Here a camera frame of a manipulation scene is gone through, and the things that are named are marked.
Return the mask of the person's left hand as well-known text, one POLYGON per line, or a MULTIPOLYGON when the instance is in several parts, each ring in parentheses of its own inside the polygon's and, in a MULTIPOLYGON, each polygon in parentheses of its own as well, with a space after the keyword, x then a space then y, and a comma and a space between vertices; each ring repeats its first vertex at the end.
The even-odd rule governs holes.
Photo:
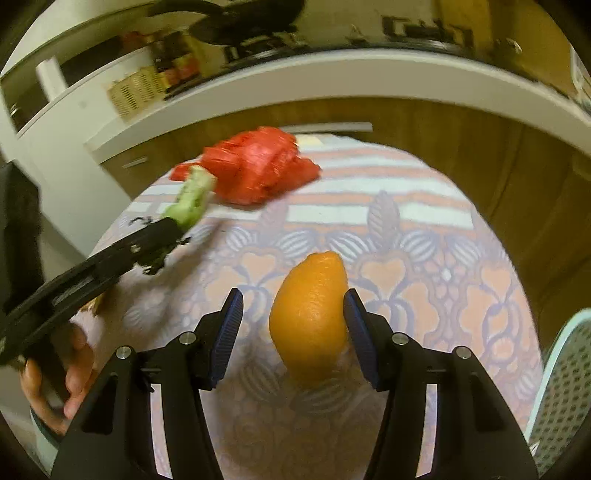
POLYGON ((62 360, 66 371, 65 387, 68 392, 63 407, 57 410, 50 406, 42 390, 41 368, 34 359, 28 359, 20 373, 21 389, 32 411, 51 431, 60 436, 66 433, 70 421, 76 415, 98 374, 94 369, 95 355, 83 329, 70 322, 63 330, 70 342, 65 359, 62 360))

